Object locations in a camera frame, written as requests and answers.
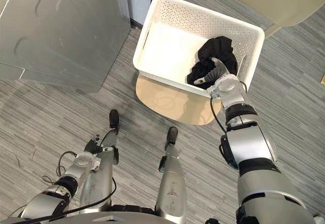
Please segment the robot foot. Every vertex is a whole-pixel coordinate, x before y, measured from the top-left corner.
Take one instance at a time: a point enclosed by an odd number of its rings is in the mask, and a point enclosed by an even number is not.
[[[167,150],[167,147],[169,145],[175,145],[177,135],[178,135],[177,128],[174,126],[170,127],[168,130],[168,133],[167,133],[167,141],[166,141],[166,145],[165,145],[165,150]]]
[[[115,130],[116,135],[118,135],[118,124],[119,124],[119,115],[117,110],[110,111],[110,128]]]

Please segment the robot leg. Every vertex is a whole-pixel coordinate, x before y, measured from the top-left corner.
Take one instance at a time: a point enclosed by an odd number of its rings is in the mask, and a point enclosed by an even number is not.
[[[174,223],[186,220],[186,187],[175,141],[177,128],[171,127],[167,135],[166,155],[162,157],[159,171],[163,173],[156,202],[156,213]]]

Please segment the chair leg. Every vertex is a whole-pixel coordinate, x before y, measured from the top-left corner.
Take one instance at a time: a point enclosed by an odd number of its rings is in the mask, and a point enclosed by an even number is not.
[[[265,39],[267,39],[269,36],[274,34],[276,31],[280,30],[282,26],[272,24],[270,27],[268,27],[266,30],[264,30],[265,33]]]

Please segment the chair seat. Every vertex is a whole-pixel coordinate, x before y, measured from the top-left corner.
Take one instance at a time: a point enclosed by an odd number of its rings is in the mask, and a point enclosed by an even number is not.
[[[137,79],[136,94],[148,108],[175,121],[205,125],[214,119],[209,98],[160,83],[140,74]],[[214,100],[213,107],[217,114],[221,109],[220,100]]]

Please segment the black cloth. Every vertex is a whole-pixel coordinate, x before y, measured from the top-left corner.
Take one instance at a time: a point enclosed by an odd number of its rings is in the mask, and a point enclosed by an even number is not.
[[[194,81],[203,78],[209,71],[215,68],[214,62],[210,57],[215,57],[223,62],[228,71],[232,74],[237,74],[237,60],[233,54],[232,40],[225,36],[209,39],[198,51],[199,60],[192,72],[187,75],[187,83],[194,85]],[[206,82],[196,84],[194,86],[207,89],[214,82]]]

